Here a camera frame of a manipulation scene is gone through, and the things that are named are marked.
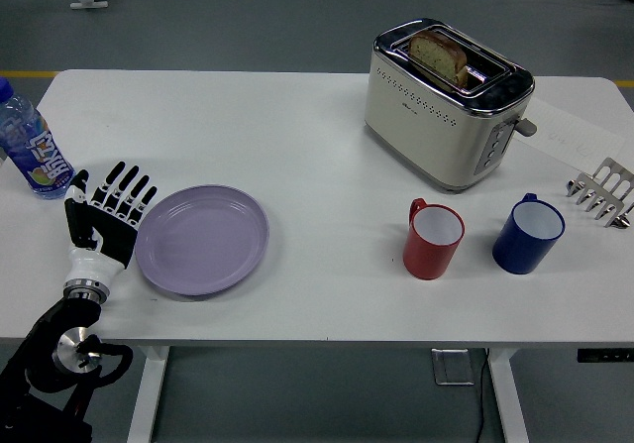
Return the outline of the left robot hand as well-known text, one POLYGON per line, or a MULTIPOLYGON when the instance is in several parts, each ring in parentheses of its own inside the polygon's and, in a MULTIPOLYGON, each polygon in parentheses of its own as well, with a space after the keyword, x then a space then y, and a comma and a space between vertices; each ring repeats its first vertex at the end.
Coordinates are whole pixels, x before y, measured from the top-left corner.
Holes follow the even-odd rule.
POLYGON ((63 205, 70 236, 66 282, 108 285, 132 259, 146 209, 157 194, 138 166, 117 163, 92 194, 83 169, 71 180, 63 205))

